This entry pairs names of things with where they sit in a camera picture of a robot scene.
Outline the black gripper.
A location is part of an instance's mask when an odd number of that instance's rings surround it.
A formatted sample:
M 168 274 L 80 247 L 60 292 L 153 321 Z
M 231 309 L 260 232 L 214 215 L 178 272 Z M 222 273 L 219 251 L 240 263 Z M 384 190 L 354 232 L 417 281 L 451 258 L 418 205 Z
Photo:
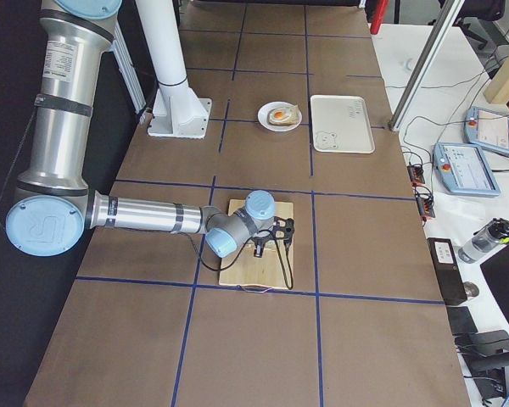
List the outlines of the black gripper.
M 252 237 L 251 241 L 254 244 L 254 256 L 256 258 L 261 258 L 263 256 L 263 250 L 265 249 L 267 243 L 273 241 L 272 234 L 265 234 L 262 237 Z

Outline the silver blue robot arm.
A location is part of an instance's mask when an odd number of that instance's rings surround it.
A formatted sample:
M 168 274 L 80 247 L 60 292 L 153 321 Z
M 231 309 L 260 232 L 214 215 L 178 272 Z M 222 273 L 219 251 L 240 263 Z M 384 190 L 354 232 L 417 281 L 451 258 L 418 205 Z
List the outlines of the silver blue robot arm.
M 100 59 L 115 39 L 118 1 L 45 1 L 40 21 L 48 34 L 41 91 L 36 96 L 31 163 L 17 179 L 5 220 L 9 241 L 35 256 L 72 248 L 97 226 L 199 233 L 220 257 L 251 239 L 274 238 L 275 202 L 250 193 L 231 215 L 212 206 L 106 196 L 89 188 L 82 169 Z

